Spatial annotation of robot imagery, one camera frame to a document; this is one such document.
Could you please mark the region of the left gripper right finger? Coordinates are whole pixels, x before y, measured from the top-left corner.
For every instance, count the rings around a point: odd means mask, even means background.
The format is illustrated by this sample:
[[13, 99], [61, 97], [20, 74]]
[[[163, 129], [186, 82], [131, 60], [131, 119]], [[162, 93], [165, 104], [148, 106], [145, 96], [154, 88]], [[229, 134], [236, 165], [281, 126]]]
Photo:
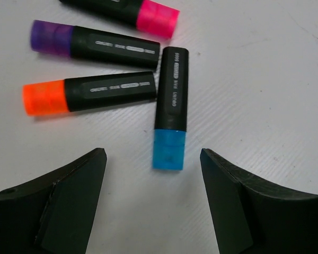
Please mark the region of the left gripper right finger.
[[220, 253], [318, 253], [318, 195], [283, 187], [200, 154]]

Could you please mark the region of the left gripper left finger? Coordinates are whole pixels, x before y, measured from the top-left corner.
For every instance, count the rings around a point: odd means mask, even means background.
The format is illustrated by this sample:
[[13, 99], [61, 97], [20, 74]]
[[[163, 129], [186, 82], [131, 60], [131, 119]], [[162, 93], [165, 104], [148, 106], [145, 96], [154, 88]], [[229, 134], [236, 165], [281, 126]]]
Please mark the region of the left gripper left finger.
[[85, 253], [107, 155], [96, 148], [0, 192], [0, 253]]

